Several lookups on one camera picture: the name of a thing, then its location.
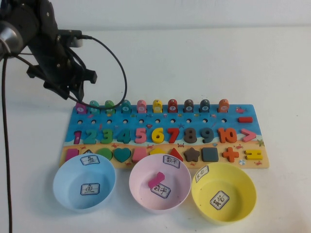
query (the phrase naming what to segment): wooden puzzle board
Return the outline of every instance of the wooden puzzle board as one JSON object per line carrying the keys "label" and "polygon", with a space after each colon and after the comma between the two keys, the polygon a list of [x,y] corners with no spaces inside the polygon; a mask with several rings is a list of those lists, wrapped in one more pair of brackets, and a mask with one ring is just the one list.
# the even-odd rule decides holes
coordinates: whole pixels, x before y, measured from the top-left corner
{"label": "wooden puzzle board", "polygon": [[[209,113],[199,113],[200,105],[194,105],[193,113],[184,113],[184,105],[178,105],[178,113],[168,113],[167,105],[163,105],[163,113],[153,113],[152,105],[147,105],[147,113],[137,113],[137,106],[131,105],[131,113],[125,114],[121,112],[121,107],[116,108],[115,114],[107,114],[105,111],[101,111],[98,115],[92,115],[91,113],[79,114],[75,110],[72,111],[72,115],[69,122],[69,127],[64,142],[64,146],[60,158],[60,166],[65,162],[68,149],[77,149],[79,154],[91,151],[96,153],[99,149],[108,148],[112,151],[116,148],[129,148],[131,150],[131,156],[125,162],[119,162],[113,156],[111,159],[115,168],[132,168],[135,163],[132,162],[134,149],[137,147],[145,147],[147,153],[154,149],[161,149],[167,154],[171,152],[173,148],[176,148],[180,155],[184,158],[184,163],[188,168],[201,168],[207,165],[209,162],[202,161],[202,148],[217,148],[218,157],[220,163],[229,163],[227,158],[222,156],[222,153],[231,147],[234,152],[239,153],[239,157],[234,159],[232,163],[240,168],[268,168],[269,160],[267,152],[262,139],[261,131],[259,128],[258,119],[256,117],[255,109],[253,105],[235,105],[231,104],[228,113],[218,113],[218,104],[211,104]],[[239,117],[252,117],[253,123],[239,123]],[[203,138],[200,135],[200,130],[203,128],[211,128],[214,132],[214,139],[210,143],[203,143]],[[147,141],[142,144],[136,144],[136,129],[146,128]],[[164,141],[163,143],[156,144],[152,142],[151,134],[154,129],[164,129]],[[171,137],[168,134],[168,128],[178,128],[179,135],[176,141],[170,144],[168,141]],[[196,130],[197,141],[195,143],[186,143],[184,141],[184,131],[187,128],[194,128]],[[218,129],[228,128],[235,129],[237,133],[237,141],[235,143],[221,143],[219,139]],[[96,130],[96,144],[84,144],[83,141],[88,137],[86,130]],[[109,144],[101,144],[101,140],[104,137],[103,129],[111,129],[113,131],[113,141]],[[124,130],[130,130],[131,141],[128,144],[118,142],[118,135]],[[241,129],[247,129],[256,133],[256,138],[243,142],[245,137],[241,133]],[[75,132],[81,132],[79,143],[75,137]],[[194,148],[200,151],[198,162],[187,162],[184,156],[184,152],[190,148]],[[262,160],[247,160],[245,150],[260,150],[262,154]]]}

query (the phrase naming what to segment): heart shape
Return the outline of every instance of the heart shape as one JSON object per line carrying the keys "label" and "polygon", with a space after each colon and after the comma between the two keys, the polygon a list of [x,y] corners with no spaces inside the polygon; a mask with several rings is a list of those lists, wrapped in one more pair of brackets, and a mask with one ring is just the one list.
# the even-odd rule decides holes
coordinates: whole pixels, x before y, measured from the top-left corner
{"label": "heart shape", "polygon": [[131,157],[131,150],[128,148],[117,148],[113,151],[113,155],[120,163],[125,162],[128,160],[129,157]]}

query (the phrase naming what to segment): robotic arm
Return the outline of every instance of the robotic arm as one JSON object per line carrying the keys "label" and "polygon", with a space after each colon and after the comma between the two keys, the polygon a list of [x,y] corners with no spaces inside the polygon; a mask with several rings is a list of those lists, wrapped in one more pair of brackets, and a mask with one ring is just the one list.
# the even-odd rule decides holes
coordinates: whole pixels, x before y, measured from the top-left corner
{"label": "robotic arm", "polygon": [[96,72],[86,69],[70,49],[82,46],[82,32],[59,30],[53,6],[48,0],[2,0],[0,60],[4,56],[20,54],[26,46],[39,64],[36,68],[45,74],[42,77],[29,67],[29,77],[43,79],[46,89],[64,99],[71,92],[78,101],[82,101],[84,81],[95,83],[97,80]]}

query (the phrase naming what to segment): green circle block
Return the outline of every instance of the green circle block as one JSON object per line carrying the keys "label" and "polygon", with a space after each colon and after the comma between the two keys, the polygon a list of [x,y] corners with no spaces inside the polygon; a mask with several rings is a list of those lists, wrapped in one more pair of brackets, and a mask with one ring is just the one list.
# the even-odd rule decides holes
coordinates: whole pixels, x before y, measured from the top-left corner
{"label": "green circle block", "polygon": [[112,152],[108,148],[99,149],[98,151],[96,151],[96,154],[100,154],[109,160],[112,159]]}

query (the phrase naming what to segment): light blue bowl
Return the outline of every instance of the light blue bowl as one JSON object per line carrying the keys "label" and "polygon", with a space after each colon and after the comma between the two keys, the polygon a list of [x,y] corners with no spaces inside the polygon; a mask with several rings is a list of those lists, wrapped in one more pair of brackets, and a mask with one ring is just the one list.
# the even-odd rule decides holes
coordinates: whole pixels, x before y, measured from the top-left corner
{"label": "light blue bowl", "polygon": [[91,212],[107,202],[115,182],[116,171],[108,159],[97,154],[82,154],[59,168],[53,191],[64,207]]}

